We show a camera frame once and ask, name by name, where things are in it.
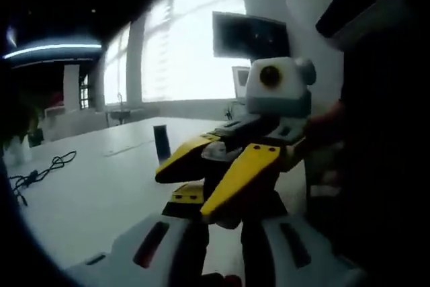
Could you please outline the person's left hand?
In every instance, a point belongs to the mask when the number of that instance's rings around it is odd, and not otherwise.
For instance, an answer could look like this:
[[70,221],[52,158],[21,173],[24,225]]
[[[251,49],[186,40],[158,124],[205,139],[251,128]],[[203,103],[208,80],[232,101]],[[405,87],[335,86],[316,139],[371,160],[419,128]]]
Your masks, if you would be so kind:
[[242,287],[242,281],[239,276],[234,274],[223,276],[219,273],[216,273],[214,286],[215,287]]

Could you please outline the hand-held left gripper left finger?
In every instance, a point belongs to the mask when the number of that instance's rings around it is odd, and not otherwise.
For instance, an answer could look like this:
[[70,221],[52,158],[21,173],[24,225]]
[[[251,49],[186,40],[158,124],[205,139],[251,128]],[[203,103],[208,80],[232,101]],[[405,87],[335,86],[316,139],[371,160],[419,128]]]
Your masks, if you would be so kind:
[[209,242],[200,220],[202,183],[173,191],[160,214],[150,214],[99,253],[66,270],[79,286],[196,286]]

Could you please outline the person's right hand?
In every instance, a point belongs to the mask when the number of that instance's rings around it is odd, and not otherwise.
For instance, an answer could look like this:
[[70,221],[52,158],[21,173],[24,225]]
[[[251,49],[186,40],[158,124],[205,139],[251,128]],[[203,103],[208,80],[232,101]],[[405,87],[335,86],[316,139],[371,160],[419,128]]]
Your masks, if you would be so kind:
[[304,140],[298,151],[308,158],[313,152],[342,141],[346,123],[345,103],[338,100],[328,112],[308,119],[303,129]]

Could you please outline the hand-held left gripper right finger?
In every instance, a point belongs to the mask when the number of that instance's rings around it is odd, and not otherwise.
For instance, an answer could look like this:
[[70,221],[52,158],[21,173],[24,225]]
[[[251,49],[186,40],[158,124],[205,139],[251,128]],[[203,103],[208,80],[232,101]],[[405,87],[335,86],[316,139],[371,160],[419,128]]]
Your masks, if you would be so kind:
[[333,253],[331,242],[301,216],[288,214],[279,194],[263,195],[243,219],[246,286],[367,286],[368,274]]

